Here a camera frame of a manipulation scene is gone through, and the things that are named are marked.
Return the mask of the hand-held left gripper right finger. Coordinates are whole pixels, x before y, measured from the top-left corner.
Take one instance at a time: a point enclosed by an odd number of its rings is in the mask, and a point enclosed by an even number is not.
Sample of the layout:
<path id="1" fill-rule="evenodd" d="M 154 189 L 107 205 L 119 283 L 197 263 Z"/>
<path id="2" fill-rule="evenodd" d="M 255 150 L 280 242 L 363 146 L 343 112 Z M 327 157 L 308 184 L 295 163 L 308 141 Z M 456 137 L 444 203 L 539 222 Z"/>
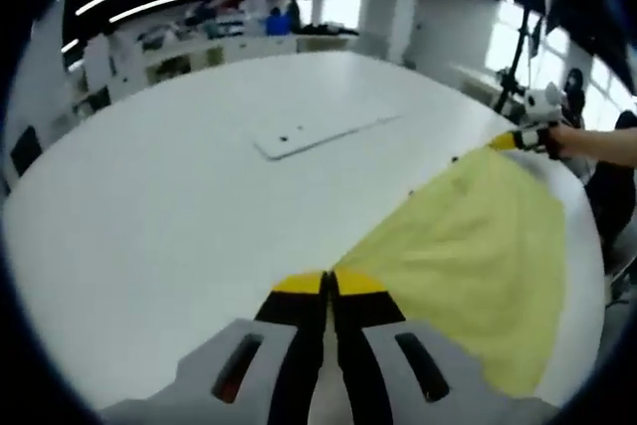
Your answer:
<path id="1" fill-rule="evenodd" d="M 481 361 L 421 320 L 387 289 L 347 269 L 332 273 L 337 361 L 357 424 L 546 424 L 550 404 L 489 383 Z"/>

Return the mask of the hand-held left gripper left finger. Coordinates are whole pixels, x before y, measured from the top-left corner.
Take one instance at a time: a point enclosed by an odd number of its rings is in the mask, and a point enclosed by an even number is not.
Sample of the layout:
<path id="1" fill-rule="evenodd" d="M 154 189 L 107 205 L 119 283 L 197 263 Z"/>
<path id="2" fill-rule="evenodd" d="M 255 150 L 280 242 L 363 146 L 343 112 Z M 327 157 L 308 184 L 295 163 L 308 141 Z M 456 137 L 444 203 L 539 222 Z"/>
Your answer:
<path id="1" fill-rule="evenodd" d="M 106 424 L 305 424 L 323 361 L 327 274 L 291 275 L 253 319 L 182 357 L 174 380 L 103 410 Z"/>

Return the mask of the person's right hand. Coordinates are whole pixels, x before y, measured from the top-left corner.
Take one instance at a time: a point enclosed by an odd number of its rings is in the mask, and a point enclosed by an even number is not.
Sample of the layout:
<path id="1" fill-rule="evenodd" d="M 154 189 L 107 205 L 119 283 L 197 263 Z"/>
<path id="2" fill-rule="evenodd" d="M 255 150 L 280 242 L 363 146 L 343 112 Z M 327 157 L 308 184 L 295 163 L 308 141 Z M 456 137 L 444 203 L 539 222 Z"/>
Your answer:
<path id="1" fill-rule="evenodd" d="M 574 129 L 565 123 L 552 123 L 546 129 L 545 150 L 552 160 L 560 160 L 571 155 L 568 141 Z"/>

